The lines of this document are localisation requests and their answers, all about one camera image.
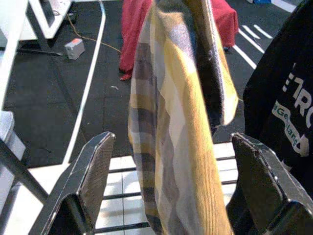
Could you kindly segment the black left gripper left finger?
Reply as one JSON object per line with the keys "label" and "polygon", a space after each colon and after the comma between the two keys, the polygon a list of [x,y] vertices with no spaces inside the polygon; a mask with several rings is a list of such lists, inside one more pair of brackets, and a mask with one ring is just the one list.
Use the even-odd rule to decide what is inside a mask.
{"label": "black left gripper left finger", "polygon": [[37,216],[31,235],[90,235],[103,200],[112,150],[112,132],[90,139],[57,180]]}

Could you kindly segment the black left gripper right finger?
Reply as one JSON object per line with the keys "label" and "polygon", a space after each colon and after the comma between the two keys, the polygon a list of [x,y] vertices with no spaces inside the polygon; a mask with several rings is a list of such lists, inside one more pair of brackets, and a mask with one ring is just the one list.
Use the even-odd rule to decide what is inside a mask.
{"label": "black left gripper right finger", "polygon": [[236,235],[311,235],[313,201],[265,144],[232,134],[238,170],[226,209]]}

